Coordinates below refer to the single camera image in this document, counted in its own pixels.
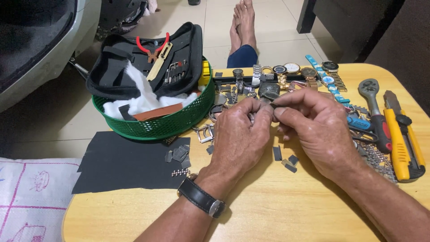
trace blue jeans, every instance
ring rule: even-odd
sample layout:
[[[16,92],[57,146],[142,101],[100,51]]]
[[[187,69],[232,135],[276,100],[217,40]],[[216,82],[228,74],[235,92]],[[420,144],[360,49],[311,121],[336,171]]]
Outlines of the blue jeans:
[[[250,45],[242,45],[228,57],[227,68],[245,68],[257,64],[258,55]]]

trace ratchet wrench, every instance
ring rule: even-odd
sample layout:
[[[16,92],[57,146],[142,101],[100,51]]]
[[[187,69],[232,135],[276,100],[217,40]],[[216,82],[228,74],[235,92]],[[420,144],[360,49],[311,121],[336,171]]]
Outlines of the ratchet wrench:
[[[370,122],[374,127],[374,133],[378,136],[376,148],[378,148],[379,151],[384,154],[390,154],[393,150],[391,144],[391,134],[387,125],[387,121],[379,111],[378,103],[376,102],[376,94],[378,91],[379,83],[376,79],[366,79],[360,82],[358,85],[358,92],[360,92],[360,94],[367,99],[370,114],[372,115]]]

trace dark furniture leg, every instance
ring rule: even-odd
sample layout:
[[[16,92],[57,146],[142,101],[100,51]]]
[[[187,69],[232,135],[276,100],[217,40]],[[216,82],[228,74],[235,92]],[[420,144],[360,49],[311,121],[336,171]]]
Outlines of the dark furniture leg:
[[[300,18],[297,23],[297,32],[299,34],[308,34],[312,29],[313,22],[315,21],[315,13],[313,7],[316,0],[304,0],[303,7],[301,8]]]

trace hand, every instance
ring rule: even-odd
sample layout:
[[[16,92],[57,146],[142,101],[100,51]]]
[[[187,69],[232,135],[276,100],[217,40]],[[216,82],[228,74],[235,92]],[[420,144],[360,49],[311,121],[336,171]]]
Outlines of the hand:
[[[248,114],[256,112],[254,125]],[[260,160],[270,138],[273,108],[246,98],[217,117],[211,169],[241,178]]]
[[[303,150],[323,176],[335,180],[366,165],[353,144],[342,104],[308,88],[286,93],[274,103],[286,107],[274,112],[284,140],[298,135]]]

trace black leather watch strap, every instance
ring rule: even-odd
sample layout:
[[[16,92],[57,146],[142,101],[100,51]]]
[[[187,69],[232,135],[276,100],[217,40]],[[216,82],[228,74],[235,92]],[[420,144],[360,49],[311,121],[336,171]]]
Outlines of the black leather watch strap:
[[[182,182],[178,192],[211,217],[219,218],[225,209],[224,202],[213,198],[188,177]]]

